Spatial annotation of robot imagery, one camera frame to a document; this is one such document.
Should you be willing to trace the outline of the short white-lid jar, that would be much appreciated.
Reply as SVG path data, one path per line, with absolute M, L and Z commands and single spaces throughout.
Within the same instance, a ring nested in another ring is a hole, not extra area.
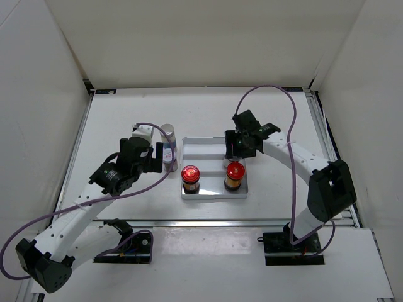
M 229 164 L 234 163 L 234 162 L 240 162 L 240 161 L 241 161 L 241 159 L 237 158 L 237 157 L 231 158 L 231 159 L 224 158 L 222 163 L 223 163 L 223 166 L 225 168 L 227 168 Z
M 173 150 L 171 148 L 165 148 L 163 151 L 162 162 L 165 171 L 171 170 L 172 172 L 175 172 L 178 169 L 176 148 Z

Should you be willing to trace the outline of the red-lid chili sauce jar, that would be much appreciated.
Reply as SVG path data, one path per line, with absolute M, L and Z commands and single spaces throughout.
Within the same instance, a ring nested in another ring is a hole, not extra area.
M 181 171 L 183 189 L 186 194 L 196 194 L 200 188 L 200 170 L 194 165 L 187 165 Z
M 224 186 L 229 191 L 236 191 L 240 188 L 246 174 L 245 167 L 239 162 L 231 162 L 226 168 Z

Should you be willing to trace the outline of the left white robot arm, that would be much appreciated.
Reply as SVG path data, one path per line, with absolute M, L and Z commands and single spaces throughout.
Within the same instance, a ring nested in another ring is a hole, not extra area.
M 46 293 L 58 291 L 83 263 L 108 254 L 137 250 L 146 230 L 134 232 L 118 218 L 108 220 L 95 232 L 85 229 L 106 207 L 126 197 L 139 177 L 161 173 L 164 145 L 150 137 L 122 138 L 119 151 L 93 172 L 88 184 L 70 208 L 57 211 L 58 218 L 33 240 L 21 239 L 15 247 L 23 270 Z

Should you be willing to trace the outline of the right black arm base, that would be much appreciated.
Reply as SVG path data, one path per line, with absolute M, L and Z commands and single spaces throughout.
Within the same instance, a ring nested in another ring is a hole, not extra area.
M 321 266 L 325 264 L 317 233 L 298 245 L 292 245 L 282 232 L 263 233 L 257 238 L 263 244 L 266 266 Z

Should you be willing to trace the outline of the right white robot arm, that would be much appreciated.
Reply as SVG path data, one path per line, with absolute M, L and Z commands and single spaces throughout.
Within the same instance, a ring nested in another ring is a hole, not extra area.
M 251 111 L 232 117 L 234 130 L 225 131 L 225 157 L 229 161 L 255 157 L 261 152 L 288 167 L 292 172 L 292 191 L 296 178 L 308 185 L 307 205 L 284 226 L 283 245 L 292 252 L 300 250 L 306 239 L 357 200 L 348 164 L 314 155 L 289 138 L 272 123 L 261 125 Z

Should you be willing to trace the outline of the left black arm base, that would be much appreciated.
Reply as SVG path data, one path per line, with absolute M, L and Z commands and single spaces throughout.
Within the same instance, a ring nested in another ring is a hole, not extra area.
M 150 230 L 134 231 L 130 224 L 121 219 L 103 222 L 104 226 L 113 227 L 120 236 L 117 247 L 108 253 L 97 255 L 93 262 L 97 264 L 151 264 L 154 235 Z

